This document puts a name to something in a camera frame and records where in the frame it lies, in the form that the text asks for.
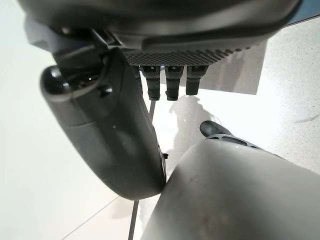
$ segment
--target black connector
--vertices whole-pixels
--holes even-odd
[[[185,93],[189,96],[198,94],[200,79],[206,74],[208,65],[188,66],[186,68],[186,88]]]
[[[166,99],[168,101],[177,101],[179,97],[180,79],[184,72],[184,66],[166,66]]]
[[[142,66],[141,71],[146,78],[149,99],[158,101],[160,99],[160,66]]]

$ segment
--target light gray surface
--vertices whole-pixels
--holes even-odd
[[[317,240],[320,176],[261,149],[193,145],[174,169],[143,240]]]
[[[181,98],[172,103],[162,84],[153,124],[162,151],[170,153],[168,175],[189,146],[203,139],[199,125],[209,118],[235,136],[320,174],[319,32],[317,18],[287,27],[270,39],[256,95],[200,89],[197,97],[188,97],[180,87]],[[219,64],[223,62],[214,67],[223,69]],[[248,77],[248,89],[257,82],[250,73],[258,67],[241,71]],[[236,86],[235,75],[232,70],[218,71],[207,78],[213,82],[223,78],[229,81],[224,84]],[[135,239],[140,239],[158,197],[140,201]]]

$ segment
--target white floor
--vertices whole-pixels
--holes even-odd
[[[133,203],[101,183],[55,121],[39,91],[41,71],[55,63],[28,44],[23,16],[15,1],[0,1],[0,238],[125,240]],[[161,85],[154,127],[169,175],[209,118],[320,173],[319,33],[320,18],[214,65],[197,97],[182,86],[179,101],[168,102]],[[140,202],[135,239],[156,201]]]

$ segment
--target vent grille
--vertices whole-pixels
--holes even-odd
[[[145,53],[137,50],[125,51],[124,55],[132,66],[197,66],[211,65],[228,57],[235,50],[196,50],[166,53]]]

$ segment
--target black plastic housing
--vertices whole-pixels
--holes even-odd
[[[41,91],[62,129],[94,173],[120,196],[159,194],[164,157],[141,90],[121,51],[113,49],[100,76],[66,79],[57,66],[41,76]]]

